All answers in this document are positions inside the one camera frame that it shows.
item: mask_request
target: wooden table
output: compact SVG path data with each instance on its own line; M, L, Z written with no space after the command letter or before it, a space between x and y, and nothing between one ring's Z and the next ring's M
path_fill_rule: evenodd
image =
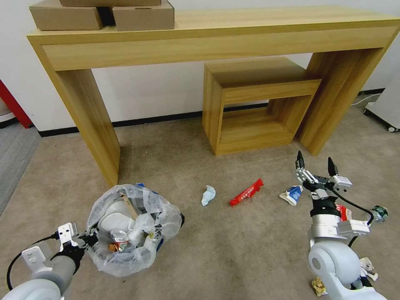
M177 11L174 30L27 37L110 186L120 145L92 68L313 53L321 85L297 133L317 155L396 37L400 19L341 7Z

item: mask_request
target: black baseboard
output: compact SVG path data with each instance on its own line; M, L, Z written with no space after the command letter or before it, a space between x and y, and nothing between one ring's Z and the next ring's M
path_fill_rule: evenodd
M365 90L358 93L358 95L373 95L373 94L380 94L383 92L384 89L376 89L376 90ZM251 108L261 108L267 107L267 103L261 104L251 104L251 105L244 105L244 106L236 106L236 107L228 107L225 108L224 111L234 111L234 110L243 110L243 109L251 109ZM150 117L150 118L143 118L143 119L136 119L136 120L126 120L126 121L118 121L113 122L112 125L114 127L124 127L124 126L133 126L133 125L142 125L147 123L157 123L157 122L165 122L165 121L174 121L174 120L181 120L181 119L190 119L190 118L197 118L201 117L202 112L186 112L181 114L175 115L165 115L159 117ZM76 127L68 127L68 128L60 128L60 129L53 129L53 130L44 130L38 131L41 137L49 137L54 135L63 135L68 133L77 133L79 132L78 128Z
M9 119L7 121L0 122L0 129L6 128L8 125L11 125L14 123L18 123L18 120L15 117L12 119Z

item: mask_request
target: cable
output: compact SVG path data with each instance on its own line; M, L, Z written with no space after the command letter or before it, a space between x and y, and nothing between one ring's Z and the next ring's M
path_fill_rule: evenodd
M55 239L55 240L58 240L60 237L59 237L59 235L58 235L58 231L56 231L56 232L54 232L52 235L50 235L50 236L48 236L48 237L45 237L45 238L43 238L43 239L40 239L40 240L38 240L37 242L34 242L34 243L32 243L32 244L30 244L28 247L30 247L30 246L32 246L32 245L34 245L34 244L37 244L37 243L40 243L40 242L43 242L43 241L45 241L45 240L50 240L50 239ZM13 265L15 264L15 262L17 261L17 259L18 258L20 258L20 256L22 255L22 251L16 256L16 257L14 257L14 259L10 262L10 265L8 266L8 269L7 269L7 286L8 286L8 289L9 290L12 290L13 288L13 286L11 285L11 269L12 269L12 267L13 267Z
M373 94L373 95L369 95L369 96L365 97L364 99L362 99L362 100L358 101L357 103L354 103L354 104L352 104L351 106L354 106L354 105L360 104L362 101L364 101L364 100L367 100L367 99L369 99L369 98L371 98L371 97L373 97L373 96L378 96L378 95L380 95L380 94Z
M357 204L351 202L350 200L347 200L347 199L344 198L341 194L339 194L338 192L336 192L332 187L328 187L328 189L329 189L331 192L333 192L336 196L338 196L340 199L342 199L343 201L345 201L345 202L347 202L348 204L350 204L350 205L352 205L352 206L358 208L359 210L365 211L367 214L369 214L369 215L370 215L370 219L368 220L367 225L370 225L370 224L372 223L372 221L374 220L374 215L372 214L372 212L370 212L369 210L367 210L367 209L365 209L365 208L363 208L363 207L361 207L361 206L359 206L359 205L357 205ZM349 243L349 245L348 245L350 248L351 248L351 246L353 245L354 241L355 241L357 238L358 238L358 236L355 236L355 237L353 237L353 238L350 240L350 243Z

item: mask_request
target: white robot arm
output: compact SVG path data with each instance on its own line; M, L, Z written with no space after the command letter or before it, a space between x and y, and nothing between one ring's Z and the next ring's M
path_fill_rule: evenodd
M65 293L73 275L80 266L85 249L98 240L94 230L77 234L76 225L67 223L58 228L51 238L60 239L60 251L54 256L47 242L34 244L21 252L25 263L32 271L32 280L24 282L16 288L11 287L10 270L19 257L10 265L7 282L10 292L2 300L64 300Z
M313 209L310 211L312 225L308 232L310 253L308 262L313 272L324 283L331 300L386 300L369 284L366 277L361 277L360 260L357 254L343 242L359 235L369 233L369 224L373 215L358 205L342 197L338 191L353 184L339 176L331 158L328 159L330 178L314 176L304 168L304 160L299 151L296 161L296 177L303 187L310 191ZM336 209L337 197L368 212L368 222L348 220L342 222Z

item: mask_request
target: trash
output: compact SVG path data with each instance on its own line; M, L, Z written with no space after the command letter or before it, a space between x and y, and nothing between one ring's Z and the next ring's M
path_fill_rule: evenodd
M155 228L154 219L149 213L139 215L133 229L128 231L128 239L131 246L143 246L146 236L152 232L153 228Z
M134 223L129 222L128 229L141 228L140 232L147 232L147 237L143 236L139 247L128 243L123 252L112 253L117 245L108 231L99 228L99 221L113 204L121 202L125 206L122 195L126 195L138 214ZM109 212L116 213L114 209L118 210L122 204L113 206ZM125 209L126 216L129 216L126 206ZM150 267L164 240L177 235L183 223L184 216L179 209L161 195L141 185L117 185L104 193L92 207L87 230L97 228L99 242L87 251L99 271L116 277L129 276Z
M389 216L388 209L379 205L375 205L371 212L374 215L374 221L377 222L384 222Z
M215 188L210 185L206 185L207 190L203 193L203 199L201 200L201 204L206 206L212 199L215 198Z
M303 187L301 185L294 185L286 192L280 194L279 197L286 200L290 205L296 206L302 192Z
M244 190L241 192L239 195L237 195L235 198L233 198L229 203L230 206L234 207L235 205L239 204L242 202L243 199L245 198L251 198L255 192L258 192L260 188L264 185L263 181L261 178L259 178L255 183L253 183L248 189Z
M368 257L360 259L361 270L365 276L372 278L373 281L378 280L378 273L375 272L375 268L372 265L371 260Z
M311 281L311 285L314 288L315 293L317 294L317 297L321 297L323 295L327 295L328 292L326 291L326 287L324 286L323 282L321 281L321 278L317 276L313 281Z
M336 203L336 209L340 211L340 214L342 215L342 217L340 218L342 222L352 219L353 213L345 206Z
M123 252L128 246L128 235L123 230L114 229L110 232L111 238L117 246L118 252Z

